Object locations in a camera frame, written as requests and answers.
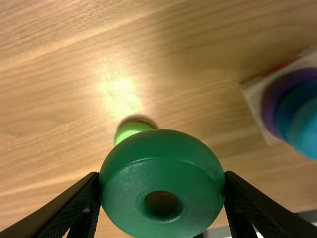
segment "white base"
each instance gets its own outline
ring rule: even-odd
[[[266,143],[271,146],[282,140],[272,135],[264,126],[261,117],[261,101],[268,86],[282,75],[305,67],[317,67],[317,49],[310,48],[289,62],[276,67],[271,73],[257,77],[242,85],[242,93]]]

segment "stacked rings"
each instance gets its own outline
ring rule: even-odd
[[[282,76],[266,91],[262,119],[276,137],[317,159],[317,68]]]

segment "table surface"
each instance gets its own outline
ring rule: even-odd
[[[199,138],[291,211],[317,208],[317,162],[267,147],[240,90],[317,41],[315,0],[0,6],[0,230],[98,171],[131,115]],[[101,212],[96,237],[128,235]]]

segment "ring hole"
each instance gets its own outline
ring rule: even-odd
[[[144,206],[149,214],[161,219],[178,215],[178,211],[181,210],[181,203],[178,198],[167,191],[149,193],[144,198]]]

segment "green wooden ring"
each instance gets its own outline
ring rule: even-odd
[[[223,207],[224,172],[214,153],[185,133],[153,129],[115,146],[100,170],[101,204],[138,238],[189,238]]]

